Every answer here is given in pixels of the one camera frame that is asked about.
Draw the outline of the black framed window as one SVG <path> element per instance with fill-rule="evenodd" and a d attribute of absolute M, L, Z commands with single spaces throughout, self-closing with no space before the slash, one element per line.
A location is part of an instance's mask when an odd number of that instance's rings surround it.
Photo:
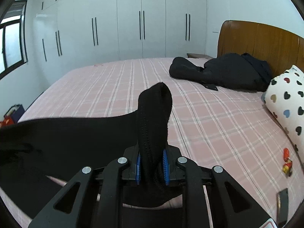
<path fill-rule="evenodd" d="M 28 62 L 25 45 L 27 1 L 14 2 L 1 20 L 1 78 Z"/>

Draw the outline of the dark blue gift bag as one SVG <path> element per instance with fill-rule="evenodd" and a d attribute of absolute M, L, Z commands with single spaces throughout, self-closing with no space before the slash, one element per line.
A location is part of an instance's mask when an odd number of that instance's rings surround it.
<path fill-rule="evenodd" d="M 5 114 L 4 119 L 11 120 L 14 124 L 16 124 L 20 118 L 25 113 L 25 109 L 22 104 L 13 105 Z"/>

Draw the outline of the wooden headboard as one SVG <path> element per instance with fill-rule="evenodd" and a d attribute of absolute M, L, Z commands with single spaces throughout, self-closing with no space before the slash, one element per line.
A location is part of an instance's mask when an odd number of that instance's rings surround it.
<path fill-rule="evenodd" d="M 274 77 L 296 65 L 303 70 L 303 38 L 287 30 L 247 21 L 224 21 L 217 56 L 249 53 L 268 63 Z"/>

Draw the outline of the white wardrobe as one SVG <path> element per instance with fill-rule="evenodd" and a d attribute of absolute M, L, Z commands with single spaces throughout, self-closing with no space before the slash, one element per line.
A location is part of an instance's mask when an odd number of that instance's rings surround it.
<path fill-rule="evenodd" d="M 32 12 L 47 86 L 80 67 L 206 48 L 207 0 L 32 0 Z"/>

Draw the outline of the black pants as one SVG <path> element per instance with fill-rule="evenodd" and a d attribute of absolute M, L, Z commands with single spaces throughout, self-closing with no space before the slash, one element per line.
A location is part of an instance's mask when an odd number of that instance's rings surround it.
<path fill-rule="evenodd" d="M 30 218 L 60 190 L 53 178 L 69 181 L 83 167 L 107 166 L 138 145 L 140 183 L 126 189 L 124 202 L 158 207 L 181 195 L 166 185 L 172 95 L 162 82 L 143 91 L 136 111 L 107 118 L 46 118 L 1 128 L 1 188 Z"/>

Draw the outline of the dark phone on bed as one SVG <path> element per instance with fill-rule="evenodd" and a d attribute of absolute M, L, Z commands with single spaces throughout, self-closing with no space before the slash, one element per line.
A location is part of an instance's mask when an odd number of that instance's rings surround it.
<path fill-rule="evenodd" d="M 284 227 L 287 223 L 289 213 L 289 195 L 288 189 L 285 188 L 277 194 L 277 218 L 276 224 L 279 228 Z"/>

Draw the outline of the black jacket on bed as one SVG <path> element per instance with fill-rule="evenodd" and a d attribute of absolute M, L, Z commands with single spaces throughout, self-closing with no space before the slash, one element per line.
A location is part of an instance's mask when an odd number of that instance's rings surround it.
<path fill-rule="evenodd" d="M 228 53 L 208 60 L 203 67 L 182 57 L 173 59 L 169 75 L 199 83 L 207 89 L 217 90 L 218 86 L 239 91 L 264 92 L 273 75 L 266 61 L 248 53 Z"/>

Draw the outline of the red yellow toy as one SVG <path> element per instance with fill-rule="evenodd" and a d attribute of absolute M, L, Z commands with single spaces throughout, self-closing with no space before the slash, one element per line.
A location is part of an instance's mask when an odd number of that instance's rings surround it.
<path fill-rule="evenodd" d="M 283 160 L 284 160 L 284 164 L 282 166 L 282 172 L 287 177 L 290 177 L 292 175 L 292 165 L 293 165 L 293 162 L 290 159 L 290 152 L 289 152 L 288 148 L 284 148 L 284 150 L 283 150 Z"/>

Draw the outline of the heart patterned white pillow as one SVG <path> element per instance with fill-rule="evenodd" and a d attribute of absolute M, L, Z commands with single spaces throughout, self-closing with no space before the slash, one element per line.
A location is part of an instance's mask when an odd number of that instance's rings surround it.
<path fill-rule="evenodd" d="M 296 65 L 270 81 L 264 93 L 267 109 L 278 121 L 303 162 L 303 72 Z"/>

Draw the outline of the pink plaid bed sheet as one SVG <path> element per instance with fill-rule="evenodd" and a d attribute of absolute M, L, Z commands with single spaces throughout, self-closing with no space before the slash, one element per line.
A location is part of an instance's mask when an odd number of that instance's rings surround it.
<path fill-rule="evenodd" d="M 261 93 L 202 85 L 169 76 L 170 58 L 135 59 L 72 70 L 51 85 L 21 121 L 46 117 L 109 117 L 137 108 L 139 94 L 158 82 L 173 96 L 169 143 L 201 166 L 222 165 L 270 214 L 287 188 L 289 217 L 303 200 L 303 171 L 289 138 Z M 288 148 L 292 175 L 282 172 Z"/>

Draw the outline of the wooden bedside table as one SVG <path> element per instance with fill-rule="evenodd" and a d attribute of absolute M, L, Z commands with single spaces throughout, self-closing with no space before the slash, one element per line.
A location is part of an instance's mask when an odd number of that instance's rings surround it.
<path fill-rule="evenodd" d="M 187 53 L 188 58 L 193 58 L 193 59 L 213 59 L 213 57 L 205 55 L 205 54 L 194 54 L 194 53 Z"/>

